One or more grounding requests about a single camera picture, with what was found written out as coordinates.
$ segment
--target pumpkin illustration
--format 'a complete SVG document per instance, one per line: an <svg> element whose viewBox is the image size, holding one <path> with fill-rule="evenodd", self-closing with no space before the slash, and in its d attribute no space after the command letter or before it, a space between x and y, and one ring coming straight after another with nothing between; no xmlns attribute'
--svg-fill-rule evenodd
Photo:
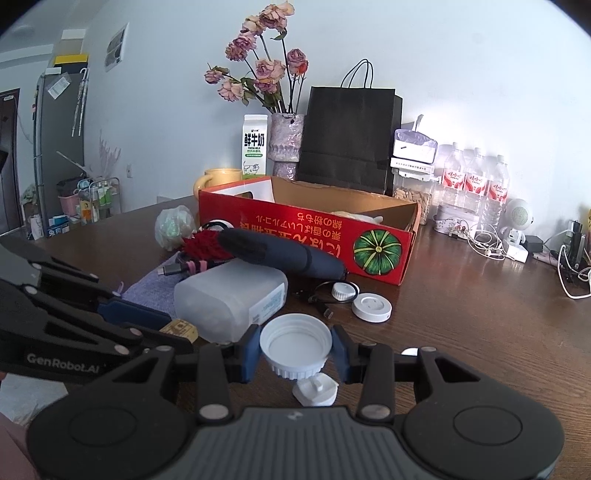
<svg viewBox="0 0 591 480"><path fill-rule="evenodd" d="M401 256L400 240L386 230L364 232L353 245L355 263L369 275L388 275Z"/></svg>

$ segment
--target door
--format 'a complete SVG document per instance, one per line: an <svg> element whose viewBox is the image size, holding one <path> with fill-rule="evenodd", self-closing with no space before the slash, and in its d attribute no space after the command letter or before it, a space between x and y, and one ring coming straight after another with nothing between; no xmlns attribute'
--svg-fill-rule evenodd
<svg viewBox="0 0 591 480"><path fill-rule="evenodd" d="M0 93L0 235L22 227L16 154L18 92Z"/></svg>

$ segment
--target yellow sticker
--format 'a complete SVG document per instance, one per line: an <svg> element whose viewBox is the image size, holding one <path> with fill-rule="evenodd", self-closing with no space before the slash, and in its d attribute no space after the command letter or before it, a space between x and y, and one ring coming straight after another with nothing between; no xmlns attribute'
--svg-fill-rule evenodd
<svg viewBox="0 0 591 480"><path fill-rule="evenodd" d="M181 319L173 320L168 325L163 326L160 331L162 333L168 333L169 335L186 338L191 343L195 343L199 338L197 327Z"/></svg>

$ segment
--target milk carton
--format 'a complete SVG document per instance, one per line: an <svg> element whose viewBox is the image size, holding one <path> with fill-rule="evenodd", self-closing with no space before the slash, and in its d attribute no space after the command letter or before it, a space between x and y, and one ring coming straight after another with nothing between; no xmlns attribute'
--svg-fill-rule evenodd
<svg viewBox="0 0 591 480"><path fill-rule="evenodd" d="M242 127L242 175L245 179L266 175L267 115L245 115Z"/></svg>

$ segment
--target pink basket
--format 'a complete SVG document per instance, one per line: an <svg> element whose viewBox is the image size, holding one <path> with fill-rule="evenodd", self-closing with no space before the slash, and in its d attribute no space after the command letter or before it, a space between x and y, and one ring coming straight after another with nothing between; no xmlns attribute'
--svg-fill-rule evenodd
<svg viewBox="0 0 591 480"><path fill-rule="evenodd" d="M69 197L58 197L61 203L61 209L68 217L75 217L78 215L76 206L78 205L78 195Z"/></svg>

